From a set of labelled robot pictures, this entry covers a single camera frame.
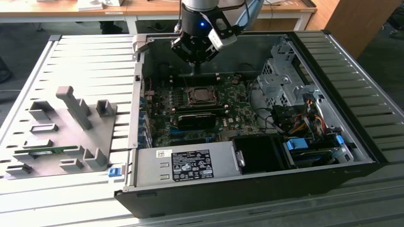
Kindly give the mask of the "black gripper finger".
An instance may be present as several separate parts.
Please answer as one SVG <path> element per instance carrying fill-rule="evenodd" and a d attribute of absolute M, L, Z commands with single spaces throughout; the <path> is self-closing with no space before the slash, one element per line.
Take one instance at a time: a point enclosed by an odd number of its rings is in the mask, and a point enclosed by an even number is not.
<path fill-rule="evenodd" d="M 219 51 L 213 46 L 209 46 L 205 50 L 197 51 L 196 55 L 196 75 L 201 74 L 201 65 L 211 61 L 213 57 L 219 54 Z"/>
<path fill-rule="evenodd" d="M 187 48 L 180 37 L 172 41 L 172 51 L 183 59 L 183 61 L 191 65 L 191 75 L 196 76 L 195 55 L 192 51 Z"/>

